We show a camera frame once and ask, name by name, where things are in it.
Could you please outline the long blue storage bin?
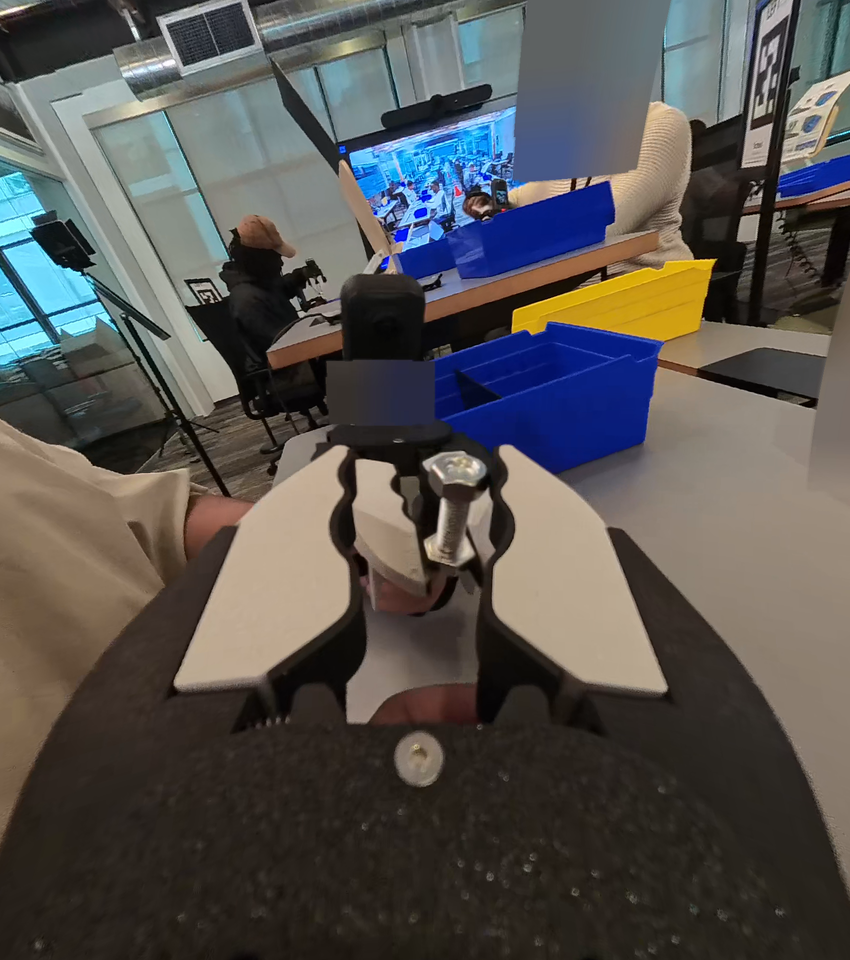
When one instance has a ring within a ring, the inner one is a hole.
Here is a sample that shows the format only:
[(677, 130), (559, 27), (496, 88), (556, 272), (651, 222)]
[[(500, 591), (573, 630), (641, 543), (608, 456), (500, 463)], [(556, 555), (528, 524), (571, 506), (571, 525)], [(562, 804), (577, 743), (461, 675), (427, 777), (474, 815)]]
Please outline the long blue storage bin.
[(486, 279), (599, 245), (615, 218), (606, 181), (456, 228), (448, 244), (462, 279)]

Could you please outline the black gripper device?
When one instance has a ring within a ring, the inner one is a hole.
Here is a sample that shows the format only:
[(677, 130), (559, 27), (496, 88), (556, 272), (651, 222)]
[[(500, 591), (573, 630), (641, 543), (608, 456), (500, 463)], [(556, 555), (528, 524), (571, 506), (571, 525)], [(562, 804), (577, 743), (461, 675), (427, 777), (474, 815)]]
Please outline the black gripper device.
[(477, 222), (490, 221), (510, 208), (506, 183), (500, 178), (489, 183), (473, 183), (465, 193), (462, 205), (464, 214)]

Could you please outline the steel hex bolt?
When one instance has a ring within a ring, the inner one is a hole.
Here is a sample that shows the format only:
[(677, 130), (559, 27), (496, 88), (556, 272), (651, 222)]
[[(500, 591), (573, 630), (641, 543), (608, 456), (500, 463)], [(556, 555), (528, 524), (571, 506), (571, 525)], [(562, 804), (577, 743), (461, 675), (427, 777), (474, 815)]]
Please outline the steel hex bolt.
[(454, 546), (467, 532), (472, 502), (488, 487), (488, 467), (478, 456), (464, 450), (437, 453), (422, 467), (439, 501), (435, 533)]

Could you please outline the person's right hand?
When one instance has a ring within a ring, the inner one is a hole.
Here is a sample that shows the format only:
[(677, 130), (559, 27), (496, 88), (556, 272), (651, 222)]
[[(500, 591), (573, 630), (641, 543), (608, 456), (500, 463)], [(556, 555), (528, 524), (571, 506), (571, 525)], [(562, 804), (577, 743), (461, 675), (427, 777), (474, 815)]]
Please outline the person's right hand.
[(473, 684), (447, 683), (423, 686), (394, 694), (368, 720), (370, 725), (430, 726), (477, 725), (477, 688)]

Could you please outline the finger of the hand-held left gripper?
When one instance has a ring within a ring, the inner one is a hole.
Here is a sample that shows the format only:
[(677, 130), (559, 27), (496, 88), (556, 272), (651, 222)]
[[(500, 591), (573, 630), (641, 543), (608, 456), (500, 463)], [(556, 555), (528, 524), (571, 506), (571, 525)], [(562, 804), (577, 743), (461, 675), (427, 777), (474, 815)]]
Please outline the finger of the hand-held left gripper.
[(462, 568), (462, 586), (467, 594), (475, 594), (483, 584), (485, 569), (495, 552), (491, 541), (494, 504), (488, 490), (469, 508), (467, 534), (475, 556)]
[(417, 528), (407, 515), (391, 463), (358, 459), (352, 504), (355, 550), (372, 582), (388, 581), (409, 594), (424, 596), (431, 588), (422, 559)]

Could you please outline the blue divided storage bin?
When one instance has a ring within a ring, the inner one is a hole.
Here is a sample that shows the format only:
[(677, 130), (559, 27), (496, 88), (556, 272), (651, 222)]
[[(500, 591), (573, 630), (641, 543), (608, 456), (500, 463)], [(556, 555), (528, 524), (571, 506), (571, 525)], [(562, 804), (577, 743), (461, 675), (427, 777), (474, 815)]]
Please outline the blue divided storage bin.
[[(551, 322), (433, 361), (435, 414), (487, 450), (511, 445), (551, 474), (641, 445), (662, 342)], [(463, 411), (455, 371), (502, 399)]]

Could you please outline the grey wood-edged table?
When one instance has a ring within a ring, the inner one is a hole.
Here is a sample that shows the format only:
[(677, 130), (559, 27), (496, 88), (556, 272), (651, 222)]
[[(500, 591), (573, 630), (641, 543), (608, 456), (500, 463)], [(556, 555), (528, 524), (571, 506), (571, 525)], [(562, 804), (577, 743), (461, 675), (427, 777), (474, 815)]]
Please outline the grey wood-edged table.
[[(695, 333), (666, 342), (658, 365), (661, 369), (700, 378), (699, 368), (754, 349), (773, 348), (827, 357), (829, 345), (830, 336), (818, 332), (704, 321)], [(779, 401), (799, 405), (790, 398)]]

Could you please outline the tall marker sign stand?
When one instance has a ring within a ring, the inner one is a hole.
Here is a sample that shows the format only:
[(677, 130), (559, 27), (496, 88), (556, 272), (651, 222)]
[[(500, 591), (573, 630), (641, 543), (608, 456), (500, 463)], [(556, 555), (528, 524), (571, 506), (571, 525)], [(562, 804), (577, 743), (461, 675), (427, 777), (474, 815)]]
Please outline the tall marker sign stand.
[(799, 1), (759, 2), (744, 100), (741, 169), (763, 174), (746, 323), (761, 324), (767, 257), (778, 199), (784, 132), (793, 83), (792, 59)]

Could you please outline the wooden instruction board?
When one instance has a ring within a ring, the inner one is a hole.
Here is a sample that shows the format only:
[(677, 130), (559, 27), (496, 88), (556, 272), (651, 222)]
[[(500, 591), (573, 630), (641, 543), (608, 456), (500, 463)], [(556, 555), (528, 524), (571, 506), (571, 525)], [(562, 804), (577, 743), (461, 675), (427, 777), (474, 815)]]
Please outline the wooden instruction board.
[(850, 87), (850, 70), (817, 82), (790, 109), (784, 129), (784, 165), (809, 162), (825, 147), (839, 113), (839, 99)]

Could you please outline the black table panel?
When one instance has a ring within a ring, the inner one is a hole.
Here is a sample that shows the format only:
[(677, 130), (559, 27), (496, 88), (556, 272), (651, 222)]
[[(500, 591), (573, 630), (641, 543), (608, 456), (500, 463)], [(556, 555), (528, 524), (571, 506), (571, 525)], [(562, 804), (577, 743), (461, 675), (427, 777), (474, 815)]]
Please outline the black table panel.
[(759, 347), (702, 366), (700, 378), (761, 396), (815, 408), (826, 357)]

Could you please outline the black video bar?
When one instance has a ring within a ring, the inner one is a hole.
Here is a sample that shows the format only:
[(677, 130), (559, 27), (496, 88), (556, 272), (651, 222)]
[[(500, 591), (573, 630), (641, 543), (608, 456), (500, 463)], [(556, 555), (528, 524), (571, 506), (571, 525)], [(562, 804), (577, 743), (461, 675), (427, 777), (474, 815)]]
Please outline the black video bar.
[(381, 115), (382, 128), (385, 131), (403, 131), (415, 127), (427, 127), (472, 113), (482, 108), (492, 97), (489, 83), (479, 84), (450, 94), (434, 94), (426, 101), (412, 103)]

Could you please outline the person's left hand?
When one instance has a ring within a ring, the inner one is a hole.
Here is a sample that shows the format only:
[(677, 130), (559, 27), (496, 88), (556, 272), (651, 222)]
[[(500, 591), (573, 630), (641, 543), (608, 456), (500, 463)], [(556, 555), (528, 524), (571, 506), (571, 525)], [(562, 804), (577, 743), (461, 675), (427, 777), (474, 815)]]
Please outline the person's left hand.
[(361, 578), (362, 586), (375, 611), (407, 617), (423, 617), (441, 610), (451, 600), (457, 587), (456, 578), (437, 577), (427, 595), (417, 596), (388, 581), (372, 582), (371, 575)]

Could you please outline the silver air duct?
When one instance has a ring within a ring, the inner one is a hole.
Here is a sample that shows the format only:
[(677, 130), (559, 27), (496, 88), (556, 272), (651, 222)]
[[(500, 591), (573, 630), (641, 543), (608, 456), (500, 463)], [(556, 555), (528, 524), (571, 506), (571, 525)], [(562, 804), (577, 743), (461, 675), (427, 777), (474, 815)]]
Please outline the silver air duct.
[(184, 64), (170, 26), (198, 18), (198, 7), (180, 9), (160, 25), (161, 36), (115, 51), (119, 73), (139, 102), (171, 97), (186, 101), (267, 79), (272, 62), (287, 72), (339, 61), (402, 40), (414, 49), (419, 35), (447, 20), (455, 29), (512, 11), (524, 2), (271, 2), (249, 8), (246, 25), (257, 35), (245, 51), (202, 56)]

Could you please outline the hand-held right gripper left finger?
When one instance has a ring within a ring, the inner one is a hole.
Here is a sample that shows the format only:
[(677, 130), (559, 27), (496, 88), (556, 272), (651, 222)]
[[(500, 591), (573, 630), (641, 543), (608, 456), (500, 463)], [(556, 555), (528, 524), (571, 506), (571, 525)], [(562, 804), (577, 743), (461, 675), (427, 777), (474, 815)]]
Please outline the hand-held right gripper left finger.
[(352, 548), (355, 455), (331, 446), (239, 522), (173, 680), (177, 694), (250, 691), (266, 716), (325, 687), (347, 711), (367, 650)]

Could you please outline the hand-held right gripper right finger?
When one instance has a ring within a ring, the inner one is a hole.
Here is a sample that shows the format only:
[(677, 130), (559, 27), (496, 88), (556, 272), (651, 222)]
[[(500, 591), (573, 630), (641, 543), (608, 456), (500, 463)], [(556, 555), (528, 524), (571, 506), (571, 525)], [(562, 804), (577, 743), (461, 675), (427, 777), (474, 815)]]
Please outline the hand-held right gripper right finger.
[(552, 721), (591, 694), (658, 701), (669, 684), (608, 529), (592, 506), (514, 445), (493, 454), (476, 629), (477, 711), (492, 723), (530, 688)]

